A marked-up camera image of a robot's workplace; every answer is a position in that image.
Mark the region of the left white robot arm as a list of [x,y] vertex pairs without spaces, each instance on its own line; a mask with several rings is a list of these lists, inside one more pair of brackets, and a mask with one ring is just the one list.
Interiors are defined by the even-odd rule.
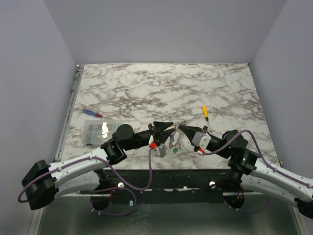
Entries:
[[135,132],[129,124],[122,124],[108,141],[85,155],[50,164],[37,161],[22,179],[18,202],[27,203],[34,211],[49,205],[57,196],[110,190],[104,169],[125,160],[126,151],[141,147],[149,147],[150,154],[156,149],[160,156],[165,155],[164,144],[174,132],[173,125],[173,122],[154,121],[147,130]]

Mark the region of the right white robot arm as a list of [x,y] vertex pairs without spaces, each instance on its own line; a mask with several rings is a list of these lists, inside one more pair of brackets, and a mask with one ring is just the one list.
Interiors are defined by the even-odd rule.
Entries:
[[313,217],[313,181],[269,162],[258,144],[257,152],[247,148],[244,131],[228,131],[222,138],[198,127],[179,125],[194,151],[203,156],[218,155],[228,160],[231,175],[225,178],[229,191],[239,188],[261,192],[289,202],[307,218]]

